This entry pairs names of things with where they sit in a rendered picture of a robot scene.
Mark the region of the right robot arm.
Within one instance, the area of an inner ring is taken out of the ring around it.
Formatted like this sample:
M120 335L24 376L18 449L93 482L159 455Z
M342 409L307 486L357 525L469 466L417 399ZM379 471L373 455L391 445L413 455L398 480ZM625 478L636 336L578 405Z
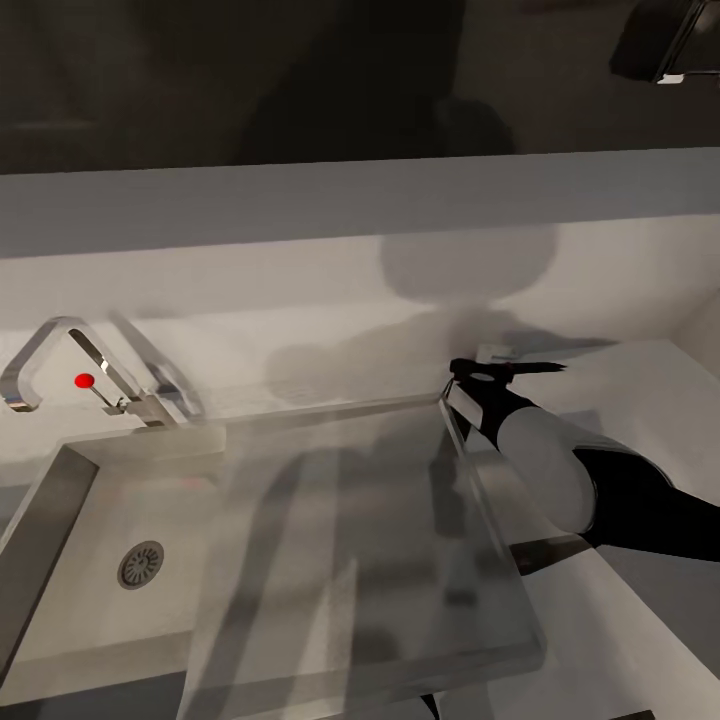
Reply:
M720 507L657 464L506 388L515 346L454 359L451 402L511 464L558 529L579 534L720 679Z

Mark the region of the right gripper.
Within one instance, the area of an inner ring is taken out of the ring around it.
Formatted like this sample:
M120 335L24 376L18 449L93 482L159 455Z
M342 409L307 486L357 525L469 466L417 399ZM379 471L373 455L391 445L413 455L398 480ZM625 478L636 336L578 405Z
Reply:
M491 372L496 379L495 383L504 384L504 386L506 386L507 382L512 382L515 371L514 369L510 369L504 363L502 364L496 361L493 361L490 365L483 365L482 363L477 363L476 360L473 361L462 358L454 359L450 362L450 372L454 373L454 380L456 382L463 381L472 369L480 369Z

